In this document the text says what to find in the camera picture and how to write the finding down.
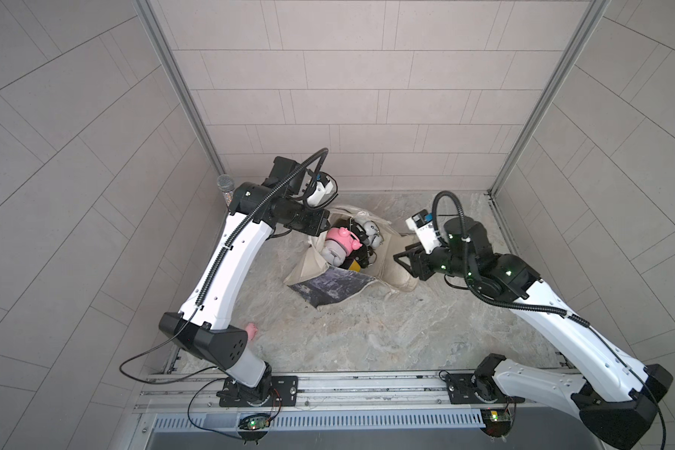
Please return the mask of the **pink alarm clock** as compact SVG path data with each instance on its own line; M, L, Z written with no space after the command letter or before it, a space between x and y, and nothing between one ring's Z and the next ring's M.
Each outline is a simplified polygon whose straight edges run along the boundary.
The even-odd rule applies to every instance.
M363 247L362 242L358 236L346 227L331 228L326 235L326 241L335 241L340 245L347 256L353 251L357 251Z

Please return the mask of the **beige canvas tote bag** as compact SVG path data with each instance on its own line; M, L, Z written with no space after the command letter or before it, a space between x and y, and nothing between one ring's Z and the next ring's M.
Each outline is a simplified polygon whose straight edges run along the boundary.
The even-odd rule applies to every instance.
M341 303L378 283L389 290L410 292L417 280L394 256L418 242L400 234L391 222L350 205L330 209L330 232L345 228L335 239L329 232L309 238L309 247L284 283L309 305Z

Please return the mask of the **white twin-bell alarm clock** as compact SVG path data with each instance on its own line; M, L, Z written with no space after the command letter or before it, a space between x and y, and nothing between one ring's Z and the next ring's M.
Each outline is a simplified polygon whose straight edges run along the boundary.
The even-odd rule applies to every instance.
M378 249L384 242L379 227L369 219L358 219L357 223L362 228L361 243L372 249Z

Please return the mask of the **small white alarm clock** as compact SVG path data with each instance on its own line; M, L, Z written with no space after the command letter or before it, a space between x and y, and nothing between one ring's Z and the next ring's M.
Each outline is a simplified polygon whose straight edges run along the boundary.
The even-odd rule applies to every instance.
M326 240L322 247L321 255L330 266L342 266L348 256L348 252L339 242Z

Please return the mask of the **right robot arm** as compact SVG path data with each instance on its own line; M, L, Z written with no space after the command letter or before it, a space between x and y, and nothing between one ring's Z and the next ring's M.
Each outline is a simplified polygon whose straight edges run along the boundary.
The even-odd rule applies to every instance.
M422 210L406 224L418 241L394 260L412 277L426 281L442 274L463 279L463 289L490 306L512 311L577 370L560 374L490 354L472 375L480 401L535 401L574 416L616 449L633 448L654 420L664 418L659 403L672 385L672 375L658 364L644 365L611 343L519 256L494 252L481 223L453 217L439 231L435 217Z

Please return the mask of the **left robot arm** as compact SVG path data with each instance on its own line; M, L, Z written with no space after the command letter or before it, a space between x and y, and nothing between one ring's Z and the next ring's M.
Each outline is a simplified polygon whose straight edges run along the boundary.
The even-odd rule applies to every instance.
M319 236L327 231L326 206L338 194L326 176L299 190L300 182L281 185L268 178L262 185L246 182L234 193L229 214L209 266L179 311L166 312L159 330L180 349L208 361L236 385L237 397L254 406L271 396L271 367L249 350L249 334L232 326L234 305L260 248L277 225Z

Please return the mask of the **black alarm clock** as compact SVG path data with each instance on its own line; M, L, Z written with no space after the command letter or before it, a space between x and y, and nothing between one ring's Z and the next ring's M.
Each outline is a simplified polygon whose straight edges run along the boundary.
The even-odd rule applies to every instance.
M371 265L371 253L367 249L360 249L353 251L349 257L345 259L340 268L345 270L352 270L354 272L361 272L363 269Z

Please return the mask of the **glitter microphone on stand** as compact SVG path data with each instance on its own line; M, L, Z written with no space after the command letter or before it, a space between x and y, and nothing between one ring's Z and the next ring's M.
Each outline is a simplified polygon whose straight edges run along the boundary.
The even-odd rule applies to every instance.
M225 200L226 206L230 206L234 200L234 191L236 190L236 182L234 178L228 174L221 174L217 178L217 187Z

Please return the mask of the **small pink eraser piece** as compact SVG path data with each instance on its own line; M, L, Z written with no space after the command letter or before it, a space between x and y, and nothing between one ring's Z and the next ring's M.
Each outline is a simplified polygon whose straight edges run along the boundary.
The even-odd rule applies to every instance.
M247 333L247 340L254 341L258 333L258 327L256 324L253 324L253 322L250 322L246 325L245 331Z

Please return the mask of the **right circuit board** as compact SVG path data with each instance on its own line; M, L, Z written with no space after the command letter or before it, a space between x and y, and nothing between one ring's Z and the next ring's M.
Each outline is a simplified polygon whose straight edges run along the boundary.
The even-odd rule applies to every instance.
M491 438L504 438L513 428L513 418L507 410L481 410L480 414L485 425L482 431Z

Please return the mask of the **circuit board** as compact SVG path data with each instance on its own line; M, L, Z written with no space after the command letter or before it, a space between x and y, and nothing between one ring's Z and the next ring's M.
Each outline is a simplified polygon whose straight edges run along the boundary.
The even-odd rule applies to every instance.
M271 425L272 418L269 414L253 414L242 418L238 424L240 431L263 431Z
M485 425L482 431L491 438L504 438L513 428L513 418L507 410L481 410L480 414Z

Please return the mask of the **left circuit board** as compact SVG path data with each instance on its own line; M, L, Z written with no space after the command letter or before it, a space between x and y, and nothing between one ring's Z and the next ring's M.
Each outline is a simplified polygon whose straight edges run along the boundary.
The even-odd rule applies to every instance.
M263 431L271 425L272 418L269 414L253 414L242 418L238 424L240 431Z

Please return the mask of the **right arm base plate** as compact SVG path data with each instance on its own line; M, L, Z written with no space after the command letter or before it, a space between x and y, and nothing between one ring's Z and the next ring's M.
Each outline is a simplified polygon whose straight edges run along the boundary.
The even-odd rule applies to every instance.
M509 397L487 377L478 378L474 373L457 373L441 370L440 380L445 384L450 403L459 404L502 404L525 403L523 397Z

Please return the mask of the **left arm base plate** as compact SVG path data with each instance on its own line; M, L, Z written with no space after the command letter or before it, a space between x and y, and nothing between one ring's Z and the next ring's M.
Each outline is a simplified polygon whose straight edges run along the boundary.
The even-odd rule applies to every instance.
M293 407L296 405L299 379L296 376L264 377L256 387L248 387L228 378L217 391L219 406L228 407Z

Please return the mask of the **aluminium mounting rail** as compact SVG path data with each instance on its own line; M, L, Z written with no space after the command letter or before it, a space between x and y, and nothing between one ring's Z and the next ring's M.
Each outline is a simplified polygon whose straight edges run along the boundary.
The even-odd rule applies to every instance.
M493 404L450 403L446 385L439 378L440 370L368 371L368 372L303 372L274 376L296 376L299 379L296 405L292 407L228 407L219 406L217 392L227 376L206 371L184 382L173 382L165 376L165 384L148 385L134 401L140 413L219 412L302 412L346 410L409 410L475 408L488 409Z

